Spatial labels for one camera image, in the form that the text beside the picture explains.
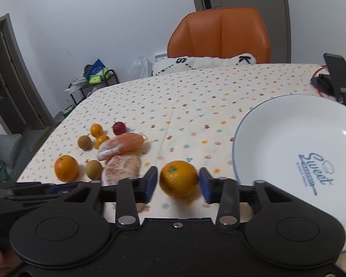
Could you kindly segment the left hand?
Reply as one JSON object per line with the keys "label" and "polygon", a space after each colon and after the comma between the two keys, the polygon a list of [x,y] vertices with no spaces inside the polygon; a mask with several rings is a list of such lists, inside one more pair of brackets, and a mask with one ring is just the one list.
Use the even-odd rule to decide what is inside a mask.
{"label": "left hand", "polygon": [[19,260],[12,248],[7,248],[5,251],[0,250],[0,277],[6,276],[18,265]]}

